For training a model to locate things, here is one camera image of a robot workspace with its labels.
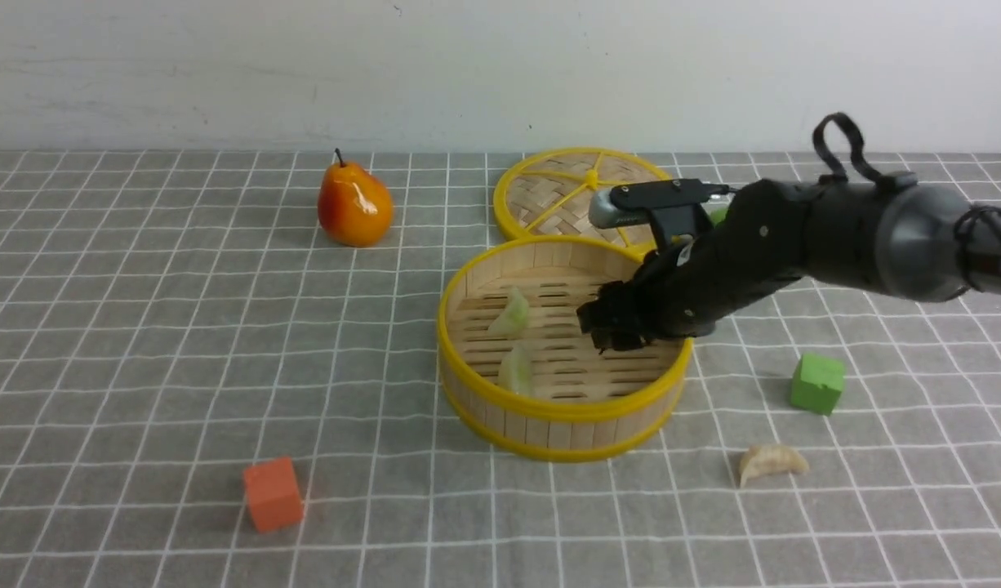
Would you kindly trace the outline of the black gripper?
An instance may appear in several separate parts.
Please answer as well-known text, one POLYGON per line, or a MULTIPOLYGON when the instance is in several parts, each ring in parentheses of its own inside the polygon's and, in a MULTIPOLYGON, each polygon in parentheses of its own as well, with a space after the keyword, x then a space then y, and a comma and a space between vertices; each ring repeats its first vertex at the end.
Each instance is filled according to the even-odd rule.
POLYGON ((631 279, 603 283, 576 309, 595 349, 646 349, 709 335, 723 318, 806 276, 804 226, 818 184, 755 181, 733 194, 725 221, 654 251, 631 279))

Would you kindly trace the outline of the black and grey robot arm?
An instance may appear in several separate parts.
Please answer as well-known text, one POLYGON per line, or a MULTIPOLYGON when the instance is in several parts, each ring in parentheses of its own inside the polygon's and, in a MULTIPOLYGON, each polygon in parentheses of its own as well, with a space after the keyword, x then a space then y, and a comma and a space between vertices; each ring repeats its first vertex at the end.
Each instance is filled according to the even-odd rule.
POLYGON ((1001 208, 910 172, 740 189, 690 178, 620 184, 595 194, 589 220, 647 225, 655 242, 631 278, 603 284, 576 310, 598 350, 705 337, 802 278, 922 304, 1001 296, 1001 208))

